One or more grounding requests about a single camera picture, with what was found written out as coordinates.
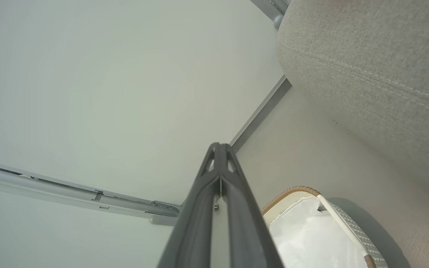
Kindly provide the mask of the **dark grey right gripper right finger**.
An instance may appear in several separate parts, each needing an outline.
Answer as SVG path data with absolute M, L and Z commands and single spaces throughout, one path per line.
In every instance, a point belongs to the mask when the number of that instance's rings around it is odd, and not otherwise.
M 230 266 L 232 268 L 282 268 L 252 190 L 235 153 L 221 145 L 221 195 L 228 207 Z

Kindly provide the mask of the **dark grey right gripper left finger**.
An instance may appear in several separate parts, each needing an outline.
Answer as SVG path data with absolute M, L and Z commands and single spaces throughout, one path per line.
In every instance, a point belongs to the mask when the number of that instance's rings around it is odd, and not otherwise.
M 209 146 L 157 265 L 159 268 L 210 267 L 213 202 L 219 192 L 220 147 L 220 143 Z

